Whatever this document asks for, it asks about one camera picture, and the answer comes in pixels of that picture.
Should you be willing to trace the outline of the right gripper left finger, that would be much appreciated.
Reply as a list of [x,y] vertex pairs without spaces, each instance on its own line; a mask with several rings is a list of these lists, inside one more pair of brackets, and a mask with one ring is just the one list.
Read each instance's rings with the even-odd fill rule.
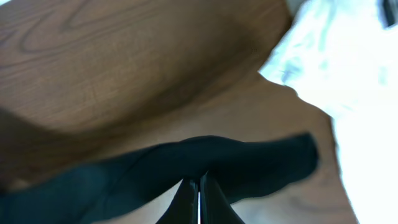
[[170,206],[156,224],[197,224],[198,196],[198,184],[183,179]]

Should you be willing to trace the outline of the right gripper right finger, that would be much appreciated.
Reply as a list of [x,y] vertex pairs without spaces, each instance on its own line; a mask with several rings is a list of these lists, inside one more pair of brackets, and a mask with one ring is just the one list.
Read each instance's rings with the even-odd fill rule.
[[212,175],[201,178],[200,195],[201,224],[244,224]]

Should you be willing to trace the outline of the black leggings with red waistband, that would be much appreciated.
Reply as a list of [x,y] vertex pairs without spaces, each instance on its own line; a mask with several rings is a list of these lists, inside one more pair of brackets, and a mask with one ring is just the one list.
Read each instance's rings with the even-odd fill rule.
[[1,197],[2,223],[93,223],[132,212],[182,179],[213,174],[226,200],[264,197],[310,176],[310,134],[271,142],[201,136],[76,167]]

